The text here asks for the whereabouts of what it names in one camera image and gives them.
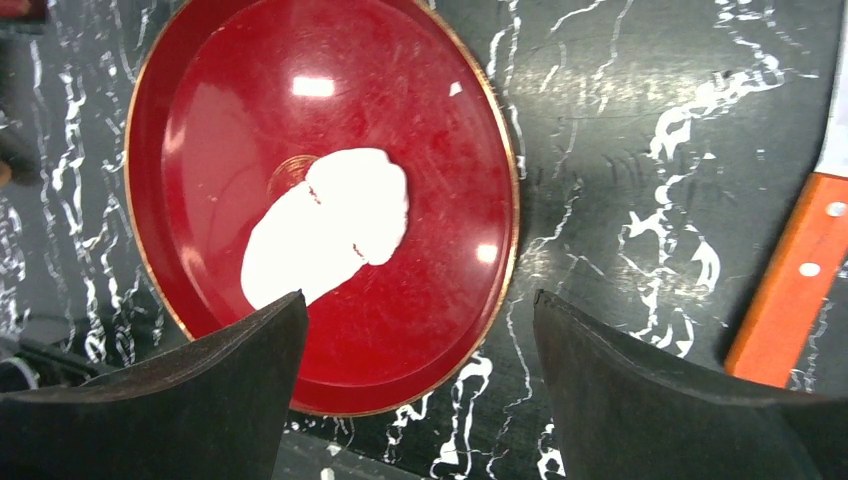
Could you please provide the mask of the white dough ball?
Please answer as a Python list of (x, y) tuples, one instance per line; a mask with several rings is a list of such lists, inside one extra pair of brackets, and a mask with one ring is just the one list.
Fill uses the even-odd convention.
[(253, 228), (240, 283), (255, 309), (290, 293), (307, 303), (388, 262), (408, 227), (404, 170), (377, 148), (317, 159)]

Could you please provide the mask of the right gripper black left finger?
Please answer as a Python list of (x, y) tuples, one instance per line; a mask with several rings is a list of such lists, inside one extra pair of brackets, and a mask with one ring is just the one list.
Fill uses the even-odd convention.
[(1, 397), (5, 479), (268, 479), (307, 338), (302, 293), (72, 388)]

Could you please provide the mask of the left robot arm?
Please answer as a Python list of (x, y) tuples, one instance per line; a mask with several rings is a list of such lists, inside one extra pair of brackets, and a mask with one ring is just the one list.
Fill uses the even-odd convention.
[(70, 351), (67, 325), (57, 318), (30, 320), (1, 330), (1, 392), (76, 387), (117, 368)]

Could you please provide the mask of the round red tray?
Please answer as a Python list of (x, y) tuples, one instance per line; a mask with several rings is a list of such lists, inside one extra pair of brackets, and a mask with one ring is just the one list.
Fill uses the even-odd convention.
[(310, 306), (291, 406), (363, 416), (460, 370), (506, 295), (517, 162), (493, 89), (420, 1), (190, 1), (130, 103), (125, 182), (143, 262), (198, 339), (250, 314), (243, 253), (316, 158), (385, 150), (407, 178), (406, 234)]

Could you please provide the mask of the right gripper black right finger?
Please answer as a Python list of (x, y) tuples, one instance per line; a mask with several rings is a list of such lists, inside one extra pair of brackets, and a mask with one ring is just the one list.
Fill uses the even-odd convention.
[(554, 293), (533, 328), (571, 479), (843, 479), (847, 402), (690, 363)]

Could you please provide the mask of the wooden dough roller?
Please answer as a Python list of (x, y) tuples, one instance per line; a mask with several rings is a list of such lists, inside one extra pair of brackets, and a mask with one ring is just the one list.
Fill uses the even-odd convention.
[(26, 144), (11, 127), (1, 129), (1, 187), (25, 187), (41, 183), (38, 152)]

